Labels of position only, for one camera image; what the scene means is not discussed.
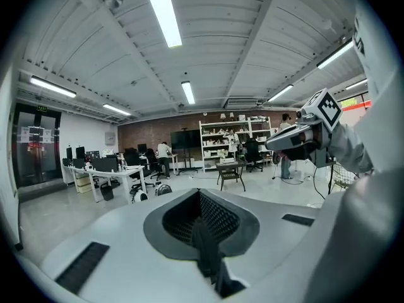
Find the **office desk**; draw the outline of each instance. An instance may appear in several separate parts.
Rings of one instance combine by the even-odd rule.
[[[99,176],[99,177],[106,177],[108,178],[108,185],[111,185],[110,178],[111,177],[116,177],[120,178],[122,180],[122,183],[124,184],[124,192],[125,192],[125,197],[128,200],[128,203],[130,203],[130,194],[129,192],[131,191],[131,188],[129,187],[129,175],[132,175],[134,173],[140,173],[140,183],[141,183],[141,188],[143,192],[147,194],[146,190],[146,185],[145,185],[145,177],[143,176],[143,169],[145,168],[144,166],[139,167],[138,169],[131,169],[131,170],[123,170],[122,172],[101,172],[98,170],[85,170],[85,169],[77,169],[76,167],[72,166],[65,166],[67,169],[69,169],[72,174],[73,174],[73,179],[74,179],[74,185],[76,186],[76,191],[78,193],[78,186],[77,186],[77,180],[76,180],[76,173],[81,173],[81,174],[88,174],[90,177],[90,183],[91,183],[91,189],[93,191],[93,196],[94,196],[94,201],[99,202],[103,199],[101,194],[97,194],[97,190],[95,189],[94,186],[94,180],[93,176]]]
[[[174,171],[174,175],[177,175],[179,170],[178,170],[178,154],[173,154],[169,155],[168,158],[171,158],[172,161],[172,170]],[[147,160],[147,166],[150,169],[150,164],[146,156],[140,156],[140,159],[142,160]]]

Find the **white ceiling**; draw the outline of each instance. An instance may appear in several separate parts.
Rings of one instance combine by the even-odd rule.
[[[351,0],[172,2],[182,46],[170,49],[149,0],[124,0],[111,11],[104,0],[37,0],[22,26],[28,43],[20,99],[35,103],[40,95],[42,103],[124,123],[220,109],[228,97],[265,102],[289,83],[295,87],[274,105],[300,105],[324,87],[341,90],[363,75],[354,50],[322,70],[315,67],[342,36],[352,36]],[[78,96],[33,87],[31,75]],[[192,84],[195,105],[187,104],[184,80]],[[104,103],[133,117],[115,114]]]

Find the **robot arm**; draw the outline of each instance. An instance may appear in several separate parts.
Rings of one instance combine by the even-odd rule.
[[[373,164],[356,132],[346,124],[338,124],[333,131],[330,153],[350,172],[368,172]]]
[[[323,89],[297,112],[297,123],[265,142],[269,150],[282,151],[291,160],[311,160],[317,167],[334,163],[336,157],[347,170],[365,172],[372,163],[352,128],[339,123],[342,110]]]

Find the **black office chair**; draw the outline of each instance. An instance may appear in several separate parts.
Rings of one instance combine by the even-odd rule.
[[[258,150],[259,143],[254,138],[251,138],[250,140],[246,141],[245,146],[247,148],[247,153],[245,154],[246,162],[251,163],[250,167],[248,167],[250,168],[249,172],[251,173],[253,169],[260,169],[263,171],[264,159]]]
[[[124,157],[125,157],[126,164],[127,164],[128,166],[141,165],[141,164],[140,164],[139,153],[138,153],[138,151],[135,150],[134,148],[125,149]],[[143,176],[144,176],[144,177],[148,177],[149,175],[152,174],[152,172],[153,172],[152,170],[144,169],[144,170],[143,170]],[[132,190],[137,191],[139,188],[141,188],[141,181],[140,181],[140,173],[139,173],[139,172],[138,172],[138,173],[133,173],[133,174],[129,175],[129,177],[132,178],[132,179],[137,179],[137,180],[139,180],[139,184],[134,184],[134,185],[132,185]],[[147,186],[147,185],[151,185],[151,186],[153,186],[153,187],[156,186],[156,185],[154,185],[154,183],[146,183],[146,182],[145,182],[145,185],[146,185],[146,186]]]
[[[154,154],[154,150],[147,148],[146,157],[149,162],[149,169],[153,172],[157,172],[156,174],[151,175],[150,178],[152,179],[153,177],[157,176],[156,181],[158,181],[158,178],[163,175],[163,171],[161,165],[158,163],[156,155]]]

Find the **ceiling light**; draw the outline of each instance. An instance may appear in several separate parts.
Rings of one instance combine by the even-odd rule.
[[[343,53],[345,53],[347,50],[352,48],[354,46],[354,42],[349,40],[346,42],[344,45],[342,45],[339,49],[337,49],[334,53],[332,53],[330,56],[328,56],[325,60],[317,64],[317,67],[319,69],[325,68],[329,63],[334,61],[335,59],[339,58]]]
[[[169,47],[182,45],[171,0],[150,0]]]
[[[289,84],[286,88],[284,88],[281,92],[279,92],[278,94],[276,94],[274,97],[271,97],[268,102],[274,101],[274,99],[280,97],[282,94],[284,94],[285,92],[288,92],[291,88],[293,88],[293,85]]]
[[[55,84],[49,83],[48,81],[41,80],[40,78],[37,78],[36,76],[33,76],[30,78],[30,83],[40,86],[41,88],[46,88],[53,92],[57,92],[57,93],[66,95],[71,98],[75,98],[75,96],[76,96],[76,92],[73,92],[66,88],[62,88],[61,86],[57,86]]]
[[[361,84],[366,83],[366,82],[367,82],[367,78],[362,80],[362,81],[356,82],[353,85],[347,86],[345,89],[349,90],[350,88],[354,88],[355,86],[361,85]]]
[[[104,108],[119,112],[120,114],[124,114],[125,116],[130,116],[131,115],[130,113],[125,112],[125,111],[123,111],[121,109],[115,108],[115,107],[113,107],[113,106],[111,106],[109,104],[104,104]]]
[[[182,89],[184,89],[184,93],[188,99],[189,104],[195,104],[194,95],[192,94],[191,83],[189,81],[181,82]]]

